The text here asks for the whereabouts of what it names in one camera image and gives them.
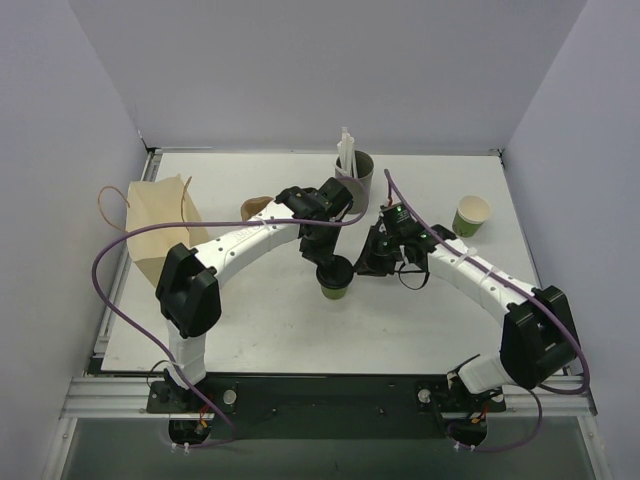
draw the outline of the paper cup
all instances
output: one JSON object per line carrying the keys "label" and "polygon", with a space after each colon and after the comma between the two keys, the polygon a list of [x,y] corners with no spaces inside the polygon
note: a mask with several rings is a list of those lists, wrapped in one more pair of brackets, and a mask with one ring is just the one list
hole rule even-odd
{"label": "paper cup", "polygon": [[451,229],[459,237],[472,237],[491,216],[491,206],[482,197],[469,195],[458,203]]}
{"label": "paper cup", "polygon": [[[358,180],[364,186],[364,191],[354,181],[343,180],[341,183],[347,187],[353,196],[353,207],[349,210],[349,214],[358,214],[364,210],[366,202],[369,200],[369,191],[371,190],[371,179],[373,178],[373,159],[364,152],[356,150],[356,168],[358,169]],[[342,172],[338,170],[341,168],[340,158],[336,160],[336,178],[340,180],[344,177]]]}
{"label": "paper cup", "polygon": [[344,297],[344,294],[347,293],[347,287],[345,288],[327,288],[320,286],[322,289],[322,294],[327,297],[329,300],[339,300]]}

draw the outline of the paper bag handle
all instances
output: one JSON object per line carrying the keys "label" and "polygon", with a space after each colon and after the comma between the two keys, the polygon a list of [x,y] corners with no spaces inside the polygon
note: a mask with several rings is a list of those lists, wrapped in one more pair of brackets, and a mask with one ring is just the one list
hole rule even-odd
{"label": "paper bag handle", "polygon": [[[184,197],[187,195],[187,188],[189,188],[189,184],[191,183],[191,179],[193,178],[193,176],[190,176],[189,178],[187,178],[187,181],[184,184],[184,188],[182,189],[182,197],[180,198],[180,218],[182,219],[182,222],[185,222],[184,219]],[[116,192],[118,192],[118,195],[120,195],[122,197],[122,199],[125,201],[125,203],[127,204],[127,208],[131,208],[131,204],[129,203],[129,200],[127,200],[127,197],[125,197],[124,193],[122,193],[122,191],[117,188],[114,187],[113,185],[105,185],[104,187],[102,187],[100,189],[100,193],[98,193],[98,210],[100,210],[100,215],[102,215],[102,219],[107,222],[109,225],[111,225],[113,228],[120,230],[121,232],[127,233],[127,231],[120,227],[119,225],[116,225],[115,223],[112,223],[107,216],[104,214],[104,210],[102,210],[102,204],[100,203],[100,199],[102,198],[102,193],[105,190],[115,190]]]}
{"label": "paper bag handle", "polygon": [[107,222],[109,225],[111,225],[113,228],[115,228],[116,230],[120,230],[121,232],[127,233],[127,231],[124,228],[122,228],[119,225],[116,225],[115,223],[112,223],[104,214],[104,210],[102,210],[102,204],[100,203],[100,199],[102,198],[102,193],[105,190],[115,190],[116,192],[118,192],[118,195],[120,195],[122,199],[125,201],[125,203],[127,204],[127,208],[131,207],[129,200],[127,200],[127,197],[124,196],[124,193],[122,193],[119,188],[114,187],[113,185],[105,185],[100,189],[100,193],[98,193],[98,210],[100,210],[100,215],[102,215],[102,219],[105,222]]}

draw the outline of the green paper cup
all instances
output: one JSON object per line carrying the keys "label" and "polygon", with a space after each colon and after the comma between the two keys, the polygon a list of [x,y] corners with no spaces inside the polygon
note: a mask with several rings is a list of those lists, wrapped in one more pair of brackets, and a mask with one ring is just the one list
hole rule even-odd
{"label": "green paper cup", "polygon": [[491,206],[482,197],[469,195],[460,200],[451,226],[459,237],[472,237],[491,216]]}
{"label": "green paper cup", "polygon": [[327,297],[329,300],[339,300],[344,297],[344,294],[347,293],[347,288],[327,288],[320,286],[322,289],[322,294]]}

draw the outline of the cable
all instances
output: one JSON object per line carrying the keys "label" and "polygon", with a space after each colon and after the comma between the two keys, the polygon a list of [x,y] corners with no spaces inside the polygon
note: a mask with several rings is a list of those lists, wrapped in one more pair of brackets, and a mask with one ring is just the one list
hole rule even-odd
{"label": "cable", "polygon": [[144,381],[147,383],[147,387],[149,387],[149,390],[152,390],[151,388],[151,384],[149,383],[149,377],[151,376],[151,374],[153,373],[153,371],[158,368],[158,366],[162,365],[163,363],[170,363],[169,360],[160,360],[158,362],[156,362],[153,367],[151,367],[151,369],[147,372],[147,376],[144,377]]}
{"label": "cable", "polygon": [[[454,255],[456,255],[458,257],[462,256],[461,252],[459,252],[456,248],[454,248],[453,246],[451,246],[448,243],[446,243],[438,235],[438,232],[436,232],[433,228],[431,228],[427,224],[427,222],[425,222],[420,217],[420,215],[418,215],[418,213],[411,207],[411,205],[409,205],[407,203],[407,200],[404,198],[404,195],[402,195],[402,193],[400,192],[400,190],[396,186],[395,182],[393,181],[393,178],[391,178],[391,174],[389,173],[389,170],[386,169],[386,168],[384,169],[384,175],[385,175],[385,177],[387,177],[387,182],[389,182],[389,189],[393,190],[396,193],[396,195],[398,196],[400,201],[404,204],[404,206],[407,208],[409,213],[411,213],[411,215],[413,215],[413,217],[418,221],[418,223],[420,223],[424,227],[424,229],[427,232],[429,232],[429,234],[433,238],[435,238],[436,241],[438,241],[438,243],[442,244],[447,250],[449,250],[451,253],[453,253]],[[540,311],[542,311],[549,318],[549,320],[551,320],[551,322],[555,325],[555,327],[558,330],[560,330],[560,333],[562,333],[562,336],[567,340],[569,345],[571,345],[571,348],[573,349],[573,351],[576,353],[576,356],[578,357],[578,359],[580,360],[580,364],[582,365],[583,377],[582,377],[582,385],[581,386],[579,386],[578,388],[570,389],[570,390],[563,390],[563,389],[558,389],[558,388],[554,388],[554,387],[548,387],[546,385],[540,385],[540,388],[542,388],[543,390],[546,390],[548,392],[557,393],[557,394],[560,394],[560,395],[579,395],[579,394],[584,393],[587,390],[589,390],[589,384],[591,383],[591,372],[589,370],[589,364],[587,363],[587,359],[586,359],[586,357],[584,355],[584,352],[580,348],[580,345],[578,344],[577,340],[575,338],[573,338],[573,335],[571,335],[571,332],[569,332],[569,330],[567,330],[567,327],[565,327],[562,324],[560,319],[558,317],[556,317],[551,310],[549,310],[547,307],[545,307],[544,304],[542,302],[540,302],[537,298],[535,298],[533,295],[528,294],[527,292],[522,290],[517,285],[511,283],[509,280],[506,280],[506,279],[500,277],[499,275],[496,275],[495,273],[491,272],[489,269],[487,269],[484,265],[482,265],[480,262],[478,262],[474,258],[465,257],[464,261],[465,262],[469,262],[471,265],[473,265],[474,267],[476,267],[477,269],[479,269],[483,273],[488,274],[491,278],[493,278],[498,283],[502,284],[503,286],[505,286],[507,288],[510,288],[511,290],[516,292],[517,294],[521,295],[522,297],[524,297],[525,299],[530,301],[533,305],[535,305]]]}
{"label": "cable", "polygon": [[[360,188],[362,188],[364,190],[364,185],[362,184],[362,182],[360,182],[358,179],[356,178],[352,178],[352,177],[343,177],[344,179],[348,180],[348,181],[354,181],[356,182]],[[98,266],[100,265],[100,261],[102,260],[102,258],[112,249],[114,248],[116,245],[119,245],[120,243],[126,241],[127,239],[131,238],[131,237],[135,237],[136,235],[140,235],[142,233],[146,233],[146,232],[151,232],[154,230],[161,230],[163,228],[185,228],[185,227],[252,227],[252,226],[260,226],[260,225],[264,225],[264,223],[267,224],[288,224],[288,225],[316,225],[316,226],[320,226],[320,227],[347,227],[349,225],[353,225],[356,222],[359,222],[367,213],[367,208],[369,206],[369,199],[368,197],[365,197],[365,205],[364,208],[362,210],[362,212],[360,212],[360,214],[347,221],[347,222],[322,222],[319,220],[302,220],[302,219],[269,219],[269,220],[264,220],[264,221],[246,221],[246,222],[242,222],[242,221],[237,221],[237,222],[169,222],[169,223],[159,223],[159,224],[155,224],[155,225],[148,225],[146,227],[142,227],[142,228],[138,228],[137,230],[132,230],[131,232],[125,233],[124,235],[116,238],[115,240],[113,240],[112,242],[108,243],[102,250],[100,250],[98,252],[98,254],[96,255],[96,258],[93,260],[93,264],[91,265],[91,282],[93,283],[93,288],[95,289],[96,293],[98,294],[98,296],[100,297],[100,299],[104,302],[104,304],[109,307],[116,315],[118,315],[120,318],[122,318],[125,322],[127,322],[129,325],[131,325],[133,328],[135,328],[136,330],[138,330],[138,332],[142,333],[145,337],[147,337],[149,340],[151,340],[154,344],[157,345],[157,347],[162,350],[162,352],[167,356],[167,358],[169,359],[169,362],[173,364],[174,369],[176,371],[176,373],[178,374],[178,376],[180,377],[180,379],[184,382],[184,384],[189,387],[189,390],[191,390],[193,393],[196,394],[196,396],[198,398],[200,398],[200,400],[202,400],[205,404],[207,404],[209,406],[209,408],[211,408],[214,413],[216,415],[218,415],[222,421],[227,424],[227,426],[229,426],[229,428],[231,429],[231,437],[227,438],[227,439],[223,439],[223,440],[211,440],[208,442],[203,442],[199,445],[190,445],[189,448],[205,448],[205,447],[212,447],[215,445],[223,445],[225,443],[231,443],[236,439],[236,427],[233,424],[233,422],[231,422],[231,420],[229,420],[229,418],[222,412],[222,410],[220,410],[211,400],[209,400],[200,390],[198,390],[195,385],[193,385],[189,379],[185,376],[184,372],[182,371],[182,369],[180,368],[180,366],[177,364],[176,362],[176,358],[174,357],[173,353],[171,353],[171,351],[155,336],[153,335],[150,331],[148,331],[147,329],[145,329],[142,325],[140,325],[139,323],[137,323],[135,320],[133,320],[131,317],[129,317],[126,313],[124,313],[122,310],[120,310],[118,308],[118,306],[116,304],[114,304],[109,297],[107,296],[107,294],[102,290],[102,287],[100,286],[100,282],[98,281]]]}
{"label": "cable", "polygon": [[[464,443],[460,443],[457,440],[456,440],[456,445],[459,445],[465,450],[472,450],[478,453],[502,453],[502,452],[508,452],[509,450],[514,450],[516,448],[522,447],[528,444],[529,442],[531,442],[534,438],[538,436],[538,433],[540,433],[540,428],[542,427],[542,403],[540,402],[540,398],[534,392],[532,392],[531,390],[527,390],[527,392],[531,394],[533,399],[536,401],[536,405],[538,406],[538,420],[536,421],[536,426],[527,437],[523,438],[522,440],[518,440],[517,442],[513,442],[508,445],[502,445],[498,447],[476,447],[476,446],[472,447],[471,445],[465,445]],[[451,430],[453,429],[453,426],[455,423],[456,423],[455,421],[451,422],[447,426],[447,435],[449,435],[449,437],[452,440],[455,440],[451,436]]]}
{"label": "cable", "polygon": [[[402,265],[400,265],[400,268],[397,270],[398,280],[400,280],[400,283],[404,285],[406,288],[408,288],[409,290],[413,290],[414,292],[418,290],[422,290],[424,286],[427,284],[427,282],[429,281],[429,272],[425,272],[424,270],[408,270],[405,272],[403,269],[406,266],[407,264],[403,263]],[[405,273],[424,273],[424,279],[422,280],[422,284],[419,287],[412,287],[410,285],[407,285],[406,282],[402,279],[402,275],[404,275]]]}
{"label": "cable", "polygon": [[349,211],[353,208],[353,200],[351,200],[347,206],[345,207],[345,209],[342,211],[342,215],[340,215],[340,217],[336,218],[336,222],[341,222],[342,219],[344,217],[347,216],[347,213],[349,213]]}

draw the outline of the black bracket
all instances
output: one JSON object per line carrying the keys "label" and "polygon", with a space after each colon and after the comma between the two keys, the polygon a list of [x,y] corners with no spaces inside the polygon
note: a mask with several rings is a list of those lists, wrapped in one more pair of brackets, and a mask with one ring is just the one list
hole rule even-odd
{"label": "black bracket", "polygon": [[[457,396],[446,375],[226,375],[207,374],[198,389],[230,416],[243,439],[418,439],[445,436],[442,413],[480,412],[486,399]],[[150,414],[197,413],[198,398],[176,401],[166,382],[153,382]],[[430,392],[428,401],[420,391]],[[491,412],[504,402],[490,401]],[[228,428],[214,418],[211,436],[225,438]],[[173,436],[196,441],[197,423],[170,426]]]}
{"label": "black bracket", "polygon": [[[573,316],[565,294],[554,286],[535,289],[534,296],[578,341]],[[504,316],[500,361],[521,387],[532,389],[576,357],[560,330],[530,301],[507,305]]]}
{"label": "black bracket", "polygon": [[222,315],[216,269],[205,268],[196,253],[182,243],[172,247],[156,288],[162,315],[180,330],[182,338],[206,333]]}
{"label": "black bracket", "polygon": [[[444,240],[457,238],[442,225],[434,225],[432,228]],[[396,273],[396,264],[406,258],[428,275],[427,255],[435,251],[437,246],[438,241],[413,219],[404,204],[382,206],[380,218],[369,229],[354,269],[358,275],[384,277]]]}

